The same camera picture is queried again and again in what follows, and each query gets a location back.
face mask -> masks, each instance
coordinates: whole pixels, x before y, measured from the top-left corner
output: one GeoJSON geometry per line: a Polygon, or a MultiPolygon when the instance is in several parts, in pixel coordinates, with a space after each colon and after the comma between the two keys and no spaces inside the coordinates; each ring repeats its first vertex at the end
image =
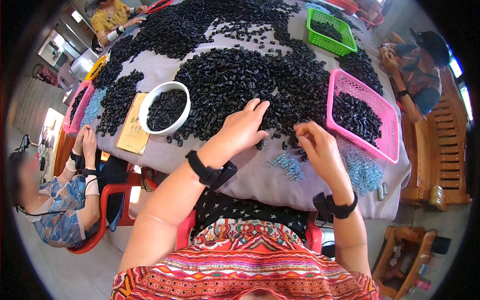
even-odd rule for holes
{"type": "Polygon", "coordinates": [[[40,188],[41,172],[36,157],[29,155],[29,172],[32,175],[32,181],[40,188]]]}

black hat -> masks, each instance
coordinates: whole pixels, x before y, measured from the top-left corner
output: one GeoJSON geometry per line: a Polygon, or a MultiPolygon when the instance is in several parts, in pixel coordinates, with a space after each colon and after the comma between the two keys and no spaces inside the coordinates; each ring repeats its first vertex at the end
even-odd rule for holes
{"type": "Polygon", "coordinates": [[[433,31],[415,32],[410,28],[410,33],[415,38],[417,45],[425,49],[433,58],[437,67],[444,67],[450,62],[450,53],[448,52],[445,41],[433,31]]]}

dark hair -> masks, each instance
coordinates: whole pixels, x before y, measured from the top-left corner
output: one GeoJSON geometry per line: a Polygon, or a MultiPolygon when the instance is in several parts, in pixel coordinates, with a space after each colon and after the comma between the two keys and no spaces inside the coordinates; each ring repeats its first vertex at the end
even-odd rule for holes
{"type": "Polygon", "coordinates": [[[27,161],[28,153],[26,151],[13,152],[8,156],[7,160],[7,183],[8,194],[12,202],[12,206],[20,206],[20,190],[22,185],[20,183],[20,166],[27,161]]]}
{"type": "Polygon", "coordinates": [[[450,53],[441,36],[433,31],[412,33],[412,35],[417,44],[430,54],[437,67],[445,67],[448,65],[450,62],[450,53]]]}
{"type": "Polygon", "coordinates": [[[100,3],[107,2],[107,0],[89,0],[85,3],[85,13],[89,18],[92,18],[100,3]]]}

yellow basket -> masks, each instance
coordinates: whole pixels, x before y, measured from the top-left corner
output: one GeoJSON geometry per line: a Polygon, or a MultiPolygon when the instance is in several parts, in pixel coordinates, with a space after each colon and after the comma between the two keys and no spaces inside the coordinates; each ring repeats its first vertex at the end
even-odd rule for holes
{"type": "Polygon", "coordinates": [[[98,75],[98,72],[100,72],[100,69],[102,68],[102,66],[105,65],[106,63],[107,63],[107,54],[100,57],[96,61],[96,63],[93,65],[90,72],[88,72],[87,76],[85,77],[85,80],[94,80],[98,75]]]}

bandage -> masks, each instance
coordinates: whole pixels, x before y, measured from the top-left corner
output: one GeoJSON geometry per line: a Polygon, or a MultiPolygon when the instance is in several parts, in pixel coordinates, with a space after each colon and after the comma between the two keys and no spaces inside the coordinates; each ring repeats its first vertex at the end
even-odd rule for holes
{"type": "MultiPolygon", "coordinates": [[[[76,153],[75,150],[72,149],[72,152],[73,154],[75,155],[80,155],[80,153],[76,153]]],[[[72,171],[72,172],[76,172],[77,171],[77,168],[76,168],[76,163],[75,161],[69,157],[67,162],[65,163],[65,167],[69,170],[69,171],[72,171]]]]}
{"type": "MultiPolygon", "coordinates": [[[[117,28],[120,32],[124,32],[125,29],[123,29],[123,25],[121,25],[119,28],[117,28]]],[[[113,42],[117,37],[119,36],[117,30],[114,30],[112,32],[110,32],[108,35],[107,35],[107,39],[110,41],[110,42],[113,42]]]]}
{"type": "Polygon", "coordinates": [[[85,196],[88,195],[97,195],[99,196],[100,193],[98,192],[98,181],[95,175],[88,175],[85,179],[86,189],[85,189],[85,196]]]}

